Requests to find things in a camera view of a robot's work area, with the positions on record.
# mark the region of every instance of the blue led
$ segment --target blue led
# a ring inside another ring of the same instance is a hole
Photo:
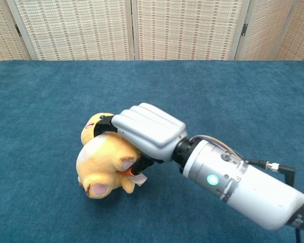
[[[219,179],[217,175],[214,174],[210,174],[207,176],[207,182],[208,184],[212,185],[212,186],[216,186],[219,183]]]

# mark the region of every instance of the stuffed animal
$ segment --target stuffed animal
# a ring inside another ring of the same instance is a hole
[[[139,174],[127,177],[120,173],[128,169],[139,157],[140,151],[118,133],[105,132],[94,137],[97,122],[111,113],[92,116],[81,132],[84,147],[77,159],[79,184],[90,198],[104,198],[120,186],[132,193],[135,183],[143,184],[146,177]]]

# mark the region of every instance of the table surface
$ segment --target table surface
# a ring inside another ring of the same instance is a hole
[[[89,199],[75,170],[84,124],[141,102],[190,136],[296,167],[304,192],[304,62],[4,61],[0,242],[294,242],[293,228],[260,228],[175,163],[148,168],[132,194]]]

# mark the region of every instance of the robotic arm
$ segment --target robotic arm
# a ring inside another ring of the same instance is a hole
[[[304,194],[258,170],[280,171],[279,164],[244,160],[209,136],[187,137],[183,122],[142,103],[108,117],[95,127],[95,136],[115,131],[141,150],[143,157],[129,170],[137,175],[153,164],[174,160],[180,172],[261,227],[290,225],[304,230]]]

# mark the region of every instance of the metal screw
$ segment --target metal screw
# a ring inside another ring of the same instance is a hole
[[[221,155],[221,158],[222,158],[222,160],[224,160],[224,161],[230,161],[230,157],[231,157],[231,153],[228,152],[228,151],[226,151],[225,153],[223,153],[223,154]]]

